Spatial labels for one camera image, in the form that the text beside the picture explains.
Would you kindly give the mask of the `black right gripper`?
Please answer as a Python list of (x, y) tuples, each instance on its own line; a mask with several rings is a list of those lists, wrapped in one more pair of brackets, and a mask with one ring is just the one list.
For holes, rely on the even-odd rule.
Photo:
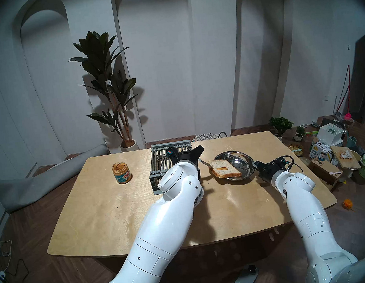
[(259, 177), (265, 182), (271, 182), (276, 172), (289, 171), (294, 164), (292, 156), (285, 155), (269, 163), (253, 161), (253, 167), (259, 172)]

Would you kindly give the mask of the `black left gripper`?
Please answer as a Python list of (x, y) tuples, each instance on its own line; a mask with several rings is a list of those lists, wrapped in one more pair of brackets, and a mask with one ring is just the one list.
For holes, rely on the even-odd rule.
[(204, 152), (204, 147), (199, 145), (193, 148), (190, 151), (181, 151), (178, 152), (178, 164), (188, 162), (191, 163), (197, 170), (198, 169), (198, 160)]

